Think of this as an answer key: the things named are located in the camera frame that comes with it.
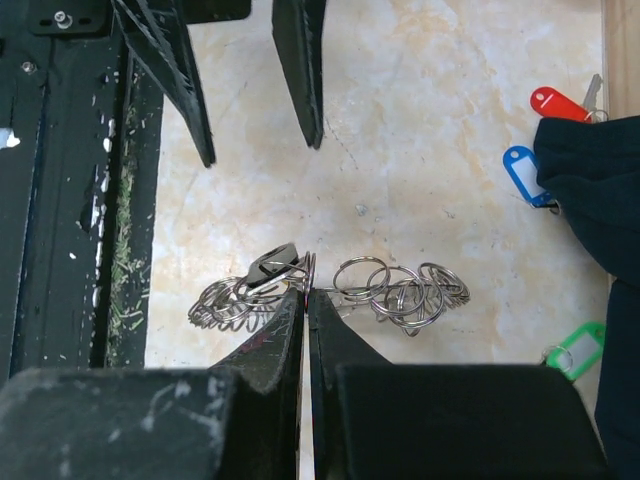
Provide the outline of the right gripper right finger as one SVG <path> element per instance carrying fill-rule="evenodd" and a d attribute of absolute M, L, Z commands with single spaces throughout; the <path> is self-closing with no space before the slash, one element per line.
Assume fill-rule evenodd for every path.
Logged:
<path fill-rule="evenodd" d="M 388 365 L 383 355 L 351 329 L 324 290 L 308 300 L 314 473 L 317 479 L 338 479 L 344 441 L 337 390 L 341 365 Z"/>

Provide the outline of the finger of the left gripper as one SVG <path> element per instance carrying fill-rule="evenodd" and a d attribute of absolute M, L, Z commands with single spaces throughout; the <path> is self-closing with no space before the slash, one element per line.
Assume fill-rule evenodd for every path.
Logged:
<path fill-rule="evenodd" d="M 180 1 L 114 0 L 124 40 L 181 114 L 200 160 L 216 162 L 206 102 Z"/>
<path fill-rule="evenodd" d="M 275 0 L 272 36 L 297 120 L 308 147 L 324 134 L 322 36 L 326 0 Z"/>

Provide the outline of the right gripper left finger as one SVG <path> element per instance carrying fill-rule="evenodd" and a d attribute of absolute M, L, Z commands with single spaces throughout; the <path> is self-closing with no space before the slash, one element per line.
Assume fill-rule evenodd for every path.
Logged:
<path fill-rule="evenodd" d="M 214 435 L 217 479 L 297 479 L 304 296 L 285 294 L 271 320 L 211 368 L 233 381 Z"/>

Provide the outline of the black key tag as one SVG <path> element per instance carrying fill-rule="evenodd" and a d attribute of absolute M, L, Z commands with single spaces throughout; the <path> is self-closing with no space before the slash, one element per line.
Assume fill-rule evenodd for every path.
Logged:
<path fill-rule="evenodd" d="M 294 243 L 282 244 L 254 260 L 246 276 L 246 285 L 249 288 L 257 288 L 276 278 L 300 261 L 297 248 Z"/>

